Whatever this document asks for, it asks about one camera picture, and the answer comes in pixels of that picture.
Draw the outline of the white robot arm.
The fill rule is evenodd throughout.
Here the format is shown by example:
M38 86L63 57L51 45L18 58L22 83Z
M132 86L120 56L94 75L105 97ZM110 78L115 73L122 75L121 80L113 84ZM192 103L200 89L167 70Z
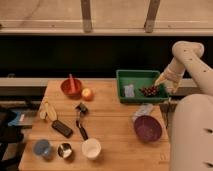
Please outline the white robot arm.
M201 60L204 45L178 41L173 59L155 81L173 83L175 92L187 71L201 94L182 98L171 128L170 171L213 171L213 69Z

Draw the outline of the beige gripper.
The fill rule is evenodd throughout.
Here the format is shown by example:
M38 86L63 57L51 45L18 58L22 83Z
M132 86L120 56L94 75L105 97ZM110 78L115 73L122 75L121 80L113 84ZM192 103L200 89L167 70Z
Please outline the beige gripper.
M179 87L182 78L182 74L172 71L169 68L166 68L155 80L154 85L158 86L166 81L170 81L172 83L171 93L175 93Z

